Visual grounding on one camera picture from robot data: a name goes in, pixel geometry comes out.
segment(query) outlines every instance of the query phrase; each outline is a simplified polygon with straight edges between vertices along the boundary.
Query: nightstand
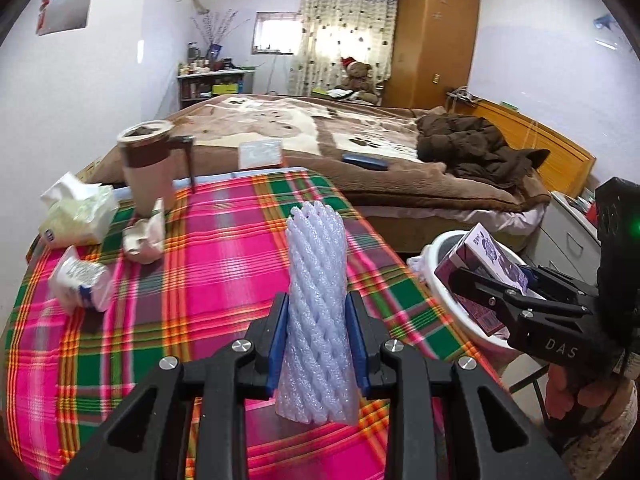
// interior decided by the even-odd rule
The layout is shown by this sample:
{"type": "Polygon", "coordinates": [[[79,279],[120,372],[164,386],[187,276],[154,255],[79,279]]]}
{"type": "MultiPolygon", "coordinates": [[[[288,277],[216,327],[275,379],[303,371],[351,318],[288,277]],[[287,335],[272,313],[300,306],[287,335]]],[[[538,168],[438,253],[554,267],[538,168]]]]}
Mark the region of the nightstand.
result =
{"type": "Polygon", "coordinates": [[[598,231],[582,213],[569,206],[562,193],[554,191],[551,197],[540,228],[527,245],[524,260],[595,285],[600,266],[598,231]]]}

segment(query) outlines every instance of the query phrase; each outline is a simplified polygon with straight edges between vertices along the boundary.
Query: green light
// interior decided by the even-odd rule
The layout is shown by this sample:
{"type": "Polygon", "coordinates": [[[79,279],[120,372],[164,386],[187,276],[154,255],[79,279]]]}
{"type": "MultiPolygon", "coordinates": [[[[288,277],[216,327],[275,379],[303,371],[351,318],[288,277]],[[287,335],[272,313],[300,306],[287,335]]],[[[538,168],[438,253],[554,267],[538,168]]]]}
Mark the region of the green light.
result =
{"type": "Polygon", "coordinates": [[[640,237],[640,219],[634,218],[631,222],[630,222],[630,227],[631,227],[631,236],[635,237],[640,237]]]}

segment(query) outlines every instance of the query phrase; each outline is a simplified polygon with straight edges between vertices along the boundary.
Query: plaid tablecloth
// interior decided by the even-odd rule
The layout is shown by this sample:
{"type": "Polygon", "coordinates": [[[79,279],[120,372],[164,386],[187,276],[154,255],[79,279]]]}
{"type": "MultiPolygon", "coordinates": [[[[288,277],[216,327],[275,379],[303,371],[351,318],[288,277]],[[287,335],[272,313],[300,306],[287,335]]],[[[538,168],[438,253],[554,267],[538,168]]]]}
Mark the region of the plaid tablecloth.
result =
{"type": "MultiPolygon", "coordinates": [[[[428,356],[484,358],[451,325],[375,231],[322,176],[289,171],[201,184],[178,192],[167,217],[164,257],[140,266],[123,258],[123,203],[101,246],[79,248],[110,267],[115,294],[105,314],[67,317],[47,279],[63,251],[37,245],[11,314],[5,342],[6,432],[39,479],[55,478],[95,428],[166,355],[194,360],[241,336],[289,286],[286,219],[321,200],[344,219],[348,278],[392,336],[428,356]]],[[[193,476],[198,405],[187,475],[193,476]]],[[[388,409],[362,401],[359,427],[304,426],[276,416],[273,400],[248,402],[252,480],[382,478],[388,409]]]]}

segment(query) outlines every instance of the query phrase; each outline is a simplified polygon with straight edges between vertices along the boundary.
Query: human hand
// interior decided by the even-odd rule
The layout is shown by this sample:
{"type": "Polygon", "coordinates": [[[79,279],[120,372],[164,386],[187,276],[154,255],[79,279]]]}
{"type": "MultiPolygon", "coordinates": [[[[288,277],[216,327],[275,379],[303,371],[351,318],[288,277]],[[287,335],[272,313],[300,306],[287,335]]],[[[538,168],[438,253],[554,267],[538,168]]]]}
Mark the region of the human hand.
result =
{"type": "MultiPolygon", "coordinates": [[[[561,366],[551,364],[547,375],[549,380],[546,384],[546,412],[553,418],[562,419],[572,409],[575,402],[574,396],[567,390],[566,371],[561,366]]],[[[587,384],[578,392],[578,403],[586,408],[603,406],[618,387],[619,381],[620,377],[611,376],[587,384]]],[[[622,414],[631,398],[632,391],[632,382],[623,378],[618,391],[602,415],[604,422],[611,422],[622,414]]]]}

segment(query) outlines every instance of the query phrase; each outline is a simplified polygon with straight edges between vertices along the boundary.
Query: bed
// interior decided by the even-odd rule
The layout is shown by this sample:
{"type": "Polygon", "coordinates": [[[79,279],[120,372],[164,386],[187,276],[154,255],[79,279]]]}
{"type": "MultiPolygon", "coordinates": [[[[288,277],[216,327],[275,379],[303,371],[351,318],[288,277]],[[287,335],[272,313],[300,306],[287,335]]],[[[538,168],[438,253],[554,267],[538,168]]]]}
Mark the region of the bed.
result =
{"type": "MultiPolygon", "coordinates": [[[[552,130],[494,106],[476,111],[493,113],[487,118],[504,131],[513,147],[551,151],[540,173],[527,175],[511,192],[455,178],[446,173],[443,163],[417,159],[416,120],[442,109],[373,108],[317,98],[242,95],[215,97],[168,119],[175,123],[176,134],[195,136],[197,175],[237,171],[241,142],[280,138],[287,166],[327,176],[399,253],[418,253],[442,232],[469,228],[478,221],[517,251],[542,220],[550,200],[548,191],[579,192],[594,158],[552,130]],[[382,158],[389,171],[345,164],[340,159],[345,152],[382,158]]],[[[182,155],[173,156],[175,178],[187,176],[182,155]]],[[[88,182],[123,182],[118,150],[92,164],[83,177],[88,182]]]]}

